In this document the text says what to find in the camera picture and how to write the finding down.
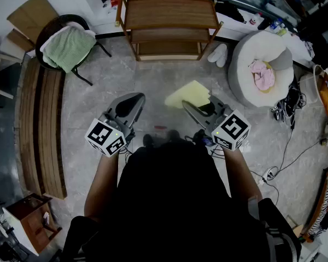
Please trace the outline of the white power strip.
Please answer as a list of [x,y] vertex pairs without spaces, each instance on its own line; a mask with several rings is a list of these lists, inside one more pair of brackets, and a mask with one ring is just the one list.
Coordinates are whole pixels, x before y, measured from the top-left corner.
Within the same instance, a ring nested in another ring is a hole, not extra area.
[[273,180],[277,172],[278,168],[276,166],[268,168],[260,177],[258,185],[262,186],[264,183]]

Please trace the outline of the yellow cloth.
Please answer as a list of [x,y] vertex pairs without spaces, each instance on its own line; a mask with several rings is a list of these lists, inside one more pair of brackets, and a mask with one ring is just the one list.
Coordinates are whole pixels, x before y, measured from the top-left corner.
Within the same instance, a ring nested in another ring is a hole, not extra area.
[[182,109],[183,101],[187,101],[195,107],[201,107],[209,104],[209,98],[209,89],[194,80],[169,95],[165,99],[165,105]]

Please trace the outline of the wooden slatted bench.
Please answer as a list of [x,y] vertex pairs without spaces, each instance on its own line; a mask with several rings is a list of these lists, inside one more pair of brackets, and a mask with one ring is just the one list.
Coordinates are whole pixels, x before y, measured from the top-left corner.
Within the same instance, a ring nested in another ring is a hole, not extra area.
[[67,197],[61,153],[61,108],[65,74],[30,59],[21,87],[19,150],[28,191]]

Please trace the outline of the white slipper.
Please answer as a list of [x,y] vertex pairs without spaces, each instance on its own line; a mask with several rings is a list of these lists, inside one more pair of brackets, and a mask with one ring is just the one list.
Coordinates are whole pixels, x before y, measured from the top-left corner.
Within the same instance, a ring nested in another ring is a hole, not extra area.
[[223,44],[218,45],[215,50],[207,57],[208,62],[216,62],[221,57],[223,48]]
[[216,61],[216,66],[222,68],[227,61],[228,49],[226,44],[221,44],[220,47],[221,47],[220,49],[221,55],[219,59]]

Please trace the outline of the small brown wooden cabinet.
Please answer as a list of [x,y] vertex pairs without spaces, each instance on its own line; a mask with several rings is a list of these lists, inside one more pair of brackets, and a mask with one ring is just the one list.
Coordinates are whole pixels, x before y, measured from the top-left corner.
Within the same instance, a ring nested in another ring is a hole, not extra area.
[[38,256],[59,234],[62,228],[55,223],[48,196],[35,193],[2,208],[19,244]]

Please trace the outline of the black bottle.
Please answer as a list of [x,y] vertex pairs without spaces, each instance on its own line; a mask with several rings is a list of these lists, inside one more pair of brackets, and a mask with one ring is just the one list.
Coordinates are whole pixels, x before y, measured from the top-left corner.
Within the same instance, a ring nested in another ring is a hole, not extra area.
[[258,25],[258,30],[265,30],[271,24],[271,19],[265,17],[264,20]]

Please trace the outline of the person's left forearm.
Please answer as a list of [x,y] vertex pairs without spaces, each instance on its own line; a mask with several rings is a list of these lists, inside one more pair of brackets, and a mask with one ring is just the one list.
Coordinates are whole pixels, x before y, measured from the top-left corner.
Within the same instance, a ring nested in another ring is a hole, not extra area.
[[102,156],[84,205],[84,216],[100,222],[112,208],[118,182],[119,154]]

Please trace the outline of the orange striped sofa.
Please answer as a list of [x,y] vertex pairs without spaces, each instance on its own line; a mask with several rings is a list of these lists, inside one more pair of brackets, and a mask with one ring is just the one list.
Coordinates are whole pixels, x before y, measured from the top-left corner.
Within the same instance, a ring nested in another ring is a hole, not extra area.
[[328,229],[328,170],[326,171],[320,197],[306,227],[303,238],[311,243]]

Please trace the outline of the pink cloth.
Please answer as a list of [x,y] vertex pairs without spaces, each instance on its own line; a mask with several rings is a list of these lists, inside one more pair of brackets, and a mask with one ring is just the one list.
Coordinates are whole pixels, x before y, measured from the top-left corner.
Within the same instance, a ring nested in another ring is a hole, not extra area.
[[259,59],[254,60],[253,63],[249,66],[249,69],[254,77],[255,86],[259,89],[263,79],[266,78],[266,75],[262,75],[264,72],[266,72],[266,65],[264,64],[264,61]]

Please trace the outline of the white round plush sofa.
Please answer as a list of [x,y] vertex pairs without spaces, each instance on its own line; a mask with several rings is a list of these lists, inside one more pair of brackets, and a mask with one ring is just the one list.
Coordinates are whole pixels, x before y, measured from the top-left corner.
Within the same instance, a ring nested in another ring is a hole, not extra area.
[[[268,62],[276,82],[268,93],[254,83],[249,66],[254,60]],[[257,31],[244,37],[235,47],[229,66],[228,82],[236,98],[248,108],[274,107],[284,99],[294,79],[293,60],[282,37],[268,31]]]

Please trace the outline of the white woven basket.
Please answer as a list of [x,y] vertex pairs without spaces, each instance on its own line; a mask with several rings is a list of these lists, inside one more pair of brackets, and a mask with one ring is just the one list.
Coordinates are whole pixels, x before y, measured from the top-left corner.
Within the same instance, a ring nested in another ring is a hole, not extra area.
[[306,96],[306,105],[311,108],[323,107],[328,116],[328,74],[320,66],[315,65],[313,72],[300,78],[301,92]]

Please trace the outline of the person's right forearm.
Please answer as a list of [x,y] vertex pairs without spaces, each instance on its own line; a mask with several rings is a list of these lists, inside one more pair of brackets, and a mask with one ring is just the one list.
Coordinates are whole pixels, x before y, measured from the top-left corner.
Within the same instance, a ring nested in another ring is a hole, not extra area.
[[250,198],[262,200],[262,194],[239,149],[224,148],[227,177],[232,199],[246,203]]

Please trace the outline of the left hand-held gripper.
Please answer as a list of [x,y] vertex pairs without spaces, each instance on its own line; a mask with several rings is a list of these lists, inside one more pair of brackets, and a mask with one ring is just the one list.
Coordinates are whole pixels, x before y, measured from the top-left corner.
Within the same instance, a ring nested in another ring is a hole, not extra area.
[[133,124],[144,104],[144,93],[129,93],[116,98],[107,111],[92,121],[85,140],[101,154],[107,157],[115,155],[134,138]]

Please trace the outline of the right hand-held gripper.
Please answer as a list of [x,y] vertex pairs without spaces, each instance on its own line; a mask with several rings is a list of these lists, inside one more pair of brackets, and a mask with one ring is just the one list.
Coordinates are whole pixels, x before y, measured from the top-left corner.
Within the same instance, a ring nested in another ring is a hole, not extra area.
[[[209,104],[196,107],[183,100],[182,105],[197,124],[207,127],[206,134],[212,138],[214,144],[230,151],[238,149],[249,135],[250,123],[238,110],[232,110],[228,105],[224,105],[216,96],[211,95],[209,101]],[[210,121],[212,112],[220,114]]]

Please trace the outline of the wooden shelf table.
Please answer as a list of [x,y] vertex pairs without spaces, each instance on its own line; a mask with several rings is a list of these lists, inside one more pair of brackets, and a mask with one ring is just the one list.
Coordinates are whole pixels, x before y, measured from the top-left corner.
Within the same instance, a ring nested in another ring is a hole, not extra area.
[[199,61],[222,25],[208,0],[118,0],[115,19],[136,61]]

